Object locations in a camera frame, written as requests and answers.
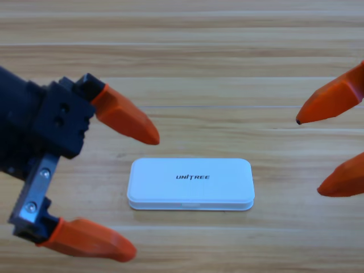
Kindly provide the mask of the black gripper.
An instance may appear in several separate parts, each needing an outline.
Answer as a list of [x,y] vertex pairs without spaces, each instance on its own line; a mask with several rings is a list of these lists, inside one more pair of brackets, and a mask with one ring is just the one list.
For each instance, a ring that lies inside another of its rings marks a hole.
[[53,231],[46,198],[60,157],[72,159],[84,144],[89,121],[149,145],[160,135],[127,97],[90,73],[40,86],[1,68],[1,171],[24,181],[9,218],[16,231]]

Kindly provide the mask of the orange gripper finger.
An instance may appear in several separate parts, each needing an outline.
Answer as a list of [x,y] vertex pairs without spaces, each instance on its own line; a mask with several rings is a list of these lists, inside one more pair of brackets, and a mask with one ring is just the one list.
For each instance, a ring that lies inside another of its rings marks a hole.
[[350,197],[363,193],[363,153],[340,164],[317,188],[322,196]]
[[317,89],[296,116],[297,124],[336,117],[363,101],[363,62]]
[[51,200],[45,197],[35,223],[13,218],[13,234],[58,253],[73,257],[106,258],[128,262],[136,257],[136,247],[118,232],[84,218],[71,222],[48,213]]

